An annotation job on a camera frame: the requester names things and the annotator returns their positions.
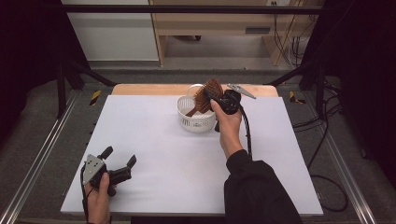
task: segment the aluminum rail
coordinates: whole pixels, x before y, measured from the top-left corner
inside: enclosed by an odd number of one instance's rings
[[[73,13],[214,13],[214,14],[295,14],[320,15],[334,13],[341,8],[328,7],[246,7],[246,6],[147,6],[147,5],[53,5],[42,9]]]
[[[61,131],[65,123],[67,122],[70,113],[73,110],[73,107],[76,104],[76,100],[78,99],[79,96],[80,96],[80,91],[71,92],[64,115],[60,119],[57,119],[55,121],[55,124],[53,125],[52,130],[49,132],[46,141],[44,142],[37,156],[35,157],[35,161],[30,167],[29,172],[27,173],[26,177],[23,179],[20,187],[18,188],[11,202],[8,204],[6,210],[0,216],[1,224],[13,224],[16,221],[18,214],[20,213],[36,180],[38,179],[41,170],[43,169],[44,164],[46,163],[46,160],[56,143],[56,140],[61,134]]]

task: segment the person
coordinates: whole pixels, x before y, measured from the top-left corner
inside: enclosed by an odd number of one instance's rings
[[[219,121],[219,142],[230,171],[224,183],[226,223],[303,223],[271,166],[264,161],[253,161],[243,149],[239,139],[241,112],[227,115],[215,101],[211,100],[210,104]],[[108,174],[104,174],[99,190],[94,190],[88,197],[91,223],[109,223],[108,184]],[[91,189],[88,184],[86,192]]]

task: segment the hand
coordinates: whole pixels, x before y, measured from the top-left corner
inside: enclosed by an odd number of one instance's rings
[[[210,100],[210,104],[219,121],[220,145],[228,159],[236,151],[243,149],[239,140],[242,114],[238,110],[235,114],[227,115],[216,101]]]
[[[94,224],[108,224],[110,222],[107,195],[109,184],[110,178],[108,173],[103,173],[100,180],[99,191],[94,189],[91,183],[85,186],[85,193],[88,196],[88,222]]]

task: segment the black jacket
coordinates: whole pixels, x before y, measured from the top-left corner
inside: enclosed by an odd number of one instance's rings
[[[253,161],[245,150],[227,160],[230,176],[224,183],[227,224],[303,223],[274,170]]]

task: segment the gray floor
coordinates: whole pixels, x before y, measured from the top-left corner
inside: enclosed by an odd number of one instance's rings
[[[268,53],[259,38],[218,38],[203,36],[201,41],[192,37],[176,36],[170,39],[164,67],[156,63],[92,63],[96,71],[120,83],[203,83],[208,78],[218,78],[223,83],[262,84],[284,75],[291,67],[281,64],[273,67]],[[60,213],[64,193],[70,185],[78,164],[90,141],[90,132],[98,120],[106,96],[111,88],[90,77],[83,76],[87,84],[78,92],[76,105],[62,128],[51,153],[42,167],[34,186],[21,208],[19,219],[39,218],[82,221],[82,217],[72,217]],[[337,78],[328,77],[333,85],[339,85]],[[277,87],[283,97],[291,123],[312,119],[315,115],[308,104],[292,103],[290,91],[297,99],[305,99],[311,92],[298,88],[299,78],[289,80]],[[96,105],[89,105],[92,94],[102,90]],[[45,142],[55,123],[57,114],[56,83],[50,82],[32,90],[28,103],[14,127],[12,135],[0,150],[0,211],[7,205],[18,190],[26,174],[35,161],[35,156]],[[330,134],[351,170],[364,199],[371,208],[376,223],[396,223],[396,191],[381,173],[375,161],[361,157],[360,143],[351,130],[344,115],[336,113],[329,119]],[[306,162],[312,157],[321,137],[319,128],[297,132],[297,140]],[[311,169],[311,174],[325,175],[342,185],[339,173],[329,155],[326,144],[320,149]],[[323,196],[320,201],[330,207],[343,205],[343,195],[332,184],[321,179],[313,179],[317,193]],[[361,223],[356,206],[349,200],[343,212],[324,210],[323,217],[304,217],[304,223]],[[127,217],[115,216],[125,221]]]

